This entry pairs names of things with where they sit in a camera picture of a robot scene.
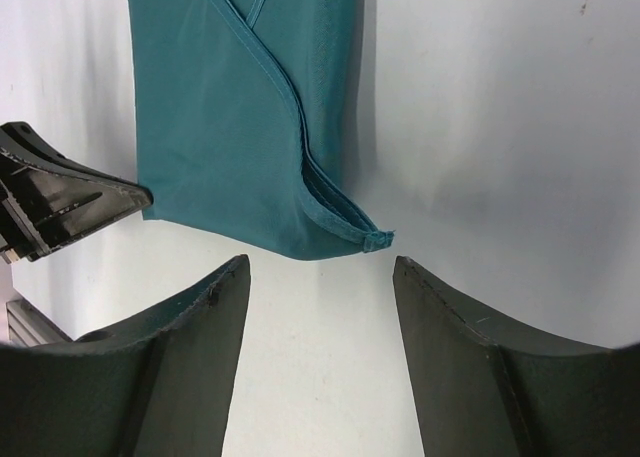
folded cloth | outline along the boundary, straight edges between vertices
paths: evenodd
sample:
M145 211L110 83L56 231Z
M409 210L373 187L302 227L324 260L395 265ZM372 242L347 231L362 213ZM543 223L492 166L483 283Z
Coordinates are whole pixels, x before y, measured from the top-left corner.
M356 0L129 0L129 10L146 219L301 260L391 245L338 186Z

teal cloth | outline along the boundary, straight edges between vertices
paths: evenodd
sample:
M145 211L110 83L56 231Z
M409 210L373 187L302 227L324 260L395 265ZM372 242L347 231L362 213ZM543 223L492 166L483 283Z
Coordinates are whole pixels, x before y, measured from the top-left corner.
M129 9L146 219L302 260L391 245L339 188L356 0Z

white surface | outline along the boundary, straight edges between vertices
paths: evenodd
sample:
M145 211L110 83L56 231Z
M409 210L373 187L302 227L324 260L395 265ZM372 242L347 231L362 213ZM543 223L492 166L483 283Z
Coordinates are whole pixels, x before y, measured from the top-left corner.
M640 340L636 1L366 0L348 181L390 251L300 263L133 216L15 286L77 337L248 253L225 455L422 455L395 255L545 330ZM0 0L0 42L0 121L134 178L126 0Z

teal fabric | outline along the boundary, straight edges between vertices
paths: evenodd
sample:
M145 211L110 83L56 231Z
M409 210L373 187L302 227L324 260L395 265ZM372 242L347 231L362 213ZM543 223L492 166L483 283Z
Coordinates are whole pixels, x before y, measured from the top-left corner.
M144 216L315 260L391 244L339 188L356 0L129 0Z

stitched edge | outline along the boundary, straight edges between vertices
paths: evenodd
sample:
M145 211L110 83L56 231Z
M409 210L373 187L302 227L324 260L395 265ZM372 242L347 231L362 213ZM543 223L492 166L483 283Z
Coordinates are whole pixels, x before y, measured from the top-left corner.
M251 5L251 10L249 11L249 15L247 16L247 25L253 29L253 26L256 25L256 21L258 20L258 16L260 15L260 11L262 10L262 6L264 5L266 0L253 0L253 4Z
M271 56L271 54L269 53L269 51L267 49L265 49L264 47L259 46L252 38L252 35L255 38L255 35L252 34L252 32L250 32L250 30L248 30L247 28L243 27L242 25L239 25L239 23L244 23L246 24L246 22L244 21L244 19L238 14L237 10L235 9L235 7L233 6L233 4L229 1L229 0L223 0L227 6L225 7L221 7L219 5L218 2L216 2L216 0L209 0L209 2L211 2L211 4L215 7L215 9L218 11L218 13L220 13L220 15L222 16L222 18L224 19L224 21L227 23L227 25L229 26L229 28L231 29L231 31L236 35L236 37L238 38L238 40L242 43L242 45L249 51L249 53L253 56L253 58L256 60L256 62L258 63L258 65L262 68L262 70L267 74L267 76L269 77L269 79L273 82L273 84L276 87L276 90L278 91L278 93L280 94L280 96L282 97L283 101L285 102L287 110L289 112L289 114L291 115L291 117L293 118L294 122L298 125L298 127L301 129L301 131L303 132L303 138L302 138L302 146L303 146L303 158L302 160L305 160L305 153L308 154L308 143L307 143L307 136L306 136L306 125L304 124L304 115L301 114L300 108L300 102L297 99L297 96L292 93L291 95L289 95L289 93L285 94L281 88L281 86L284 86L287 89L291 89L292 88L292 84L290 83L290 81L288 80L288 78L286 77L286 75L283 74L282 70L279 69L275 63L271 62L274 66L273 69L268 69L265 67L265 65L263 65L262 61L261 61L261 57L265 58L267 60L274 60L273 56ZM244 34L244 36L246 37L243 38L238 31L240 31L242 34ZM318 199L316 199L315 196L313 196L311 194L311 192L309 191L308 188L306 188L306 184L304 182L304 178L301 178L301 185L304 188L304 190L306 191L306 195L303 195L302 198L302 203L305 207L305 211L308 213L309 217L312 218L312 220L314 220L316 222L316 224L318 224L320 227L324 228L327 232L337 235L345 240L351 241L353 243L359 244L359 245L364 245L368 240L368 237L377 237L377 236L386 236L385 237L385 241L387 242L385 245L383 245L382 247L377 247L377 246L373 246L373 247L377 247L377 248L383 248L383 247L388 247L388 245L391 242L391 239L393 238L393 232L382 232L380 230L377 229L377 227L373 224L373 222L371 222L371 220L364 214L362 214L362 211L359 210L352 202L350 202L345 196L341 195L340 192L335 188L335 186L326 178L322 176L322 172L321 169L319 169L319 167L317 166L317 164L313 161L313 159L311 158L307 158L308 163L311 167L311 171L313 172L314 176L316 178L318 178L319 182L323 184L324 190L326 192L328 192L329 194L332 195L332 197L336 197L338 198L342 203L344 204L348 204L347 205L347 209L349 211L349 213L351 214L351 217L353 217L353 220L355 220L356 225L357 224L361 224L363 225L364 228L358 228L356 227L352 222L350 222L349 220L347 220L342 214L340 214L339 212L337 213L337 215L335 213L333 213L328 207L324 206ZM319 207L318 209L313 208L313 202L311 201L315 201L315 203L317 204L317 206ZM326 211L326 215L323 215L320 211L320 209L324 209ZM330 228L328 226L328 221L333 221L335 223L335 227L334 228Z

